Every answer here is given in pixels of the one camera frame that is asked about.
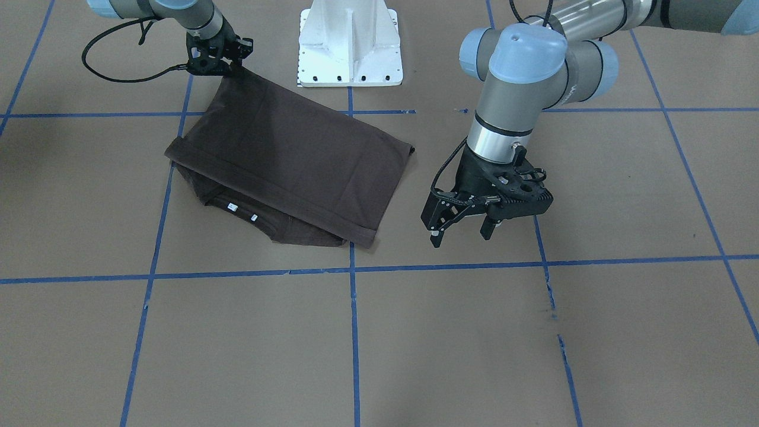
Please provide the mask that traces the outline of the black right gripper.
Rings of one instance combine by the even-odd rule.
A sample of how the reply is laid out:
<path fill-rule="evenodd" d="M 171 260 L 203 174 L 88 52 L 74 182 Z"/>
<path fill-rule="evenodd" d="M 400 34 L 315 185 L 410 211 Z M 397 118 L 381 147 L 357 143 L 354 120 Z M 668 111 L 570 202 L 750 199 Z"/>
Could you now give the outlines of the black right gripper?
<path fill-rule="evenodd" d="M 252 52 L 253 40 L 240 38 L 232 27 L 222 27 L 214 37 L 202 40 L 204 60 L 230 60 L 240 65 Z"/>

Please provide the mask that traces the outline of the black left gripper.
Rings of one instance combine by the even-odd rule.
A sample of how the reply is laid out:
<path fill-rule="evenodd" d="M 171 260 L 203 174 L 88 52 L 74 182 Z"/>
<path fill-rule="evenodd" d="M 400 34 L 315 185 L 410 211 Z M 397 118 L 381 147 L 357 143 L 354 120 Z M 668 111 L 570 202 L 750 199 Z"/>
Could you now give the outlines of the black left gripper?
<path fill-rule="evenodd" d="M 436 187 L 438 179 L 456 155 L 461 154 L 455 175 L 454 187 L 442 191 Z M 503 221 L 502 211 L 489 212 L 491 205 L 499 201 L 493 185 L 496 168 L 508 163 L 490 162 L 477 156 L 470 148 L 456 148 L 436 173 L 429 189 L 429 196 L 422 210 L 421 221 L 429 231 L 429 241 L 439 248 L 445 230 L 466 216 L 484 214 L 480 235 L 491 240 L 495 229 Z"/>

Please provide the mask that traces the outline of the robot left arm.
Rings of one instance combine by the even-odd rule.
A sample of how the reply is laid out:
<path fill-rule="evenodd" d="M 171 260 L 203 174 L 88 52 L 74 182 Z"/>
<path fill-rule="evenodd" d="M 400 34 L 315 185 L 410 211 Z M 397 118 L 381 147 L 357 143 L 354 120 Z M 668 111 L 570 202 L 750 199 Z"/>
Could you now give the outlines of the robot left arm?
<path fill-rule="evenodd" d="M 421 221 L 432 245 L 445 230 L 483 216 L 489 240 L 501 222 L 544 214 L 553 202 L 546 173 L 526 159 L 540 113 L 605 94 L 619 73 L 604 36 L 640 26 L 721 33 L 757 32 L 756 1 L 548 2 L 542 15 L 517 16 L 501 30 L 477 28 L 459 49 L 466 75 L 483 82 L 471 129 L 455 149 L 452 190 L 431 184 Z"/>

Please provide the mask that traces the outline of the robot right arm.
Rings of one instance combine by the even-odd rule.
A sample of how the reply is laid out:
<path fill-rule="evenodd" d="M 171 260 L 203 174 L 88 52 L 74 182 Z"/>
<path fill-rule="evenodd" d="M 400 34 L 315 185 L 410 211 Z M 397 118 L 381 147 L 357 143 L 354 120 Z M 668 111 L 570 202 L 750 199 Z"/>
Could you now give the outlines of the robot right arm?
<path fill-rule="evenodd" d="M 174 19 L 187 32 L 188 55 L 193 56 L 196 51 L 203 66 L 224 59 L 241 64 L 254 50 L 253 40 L 236 35 L 212 1 L 88 1 L 87 4 L 102 17 Z"/>

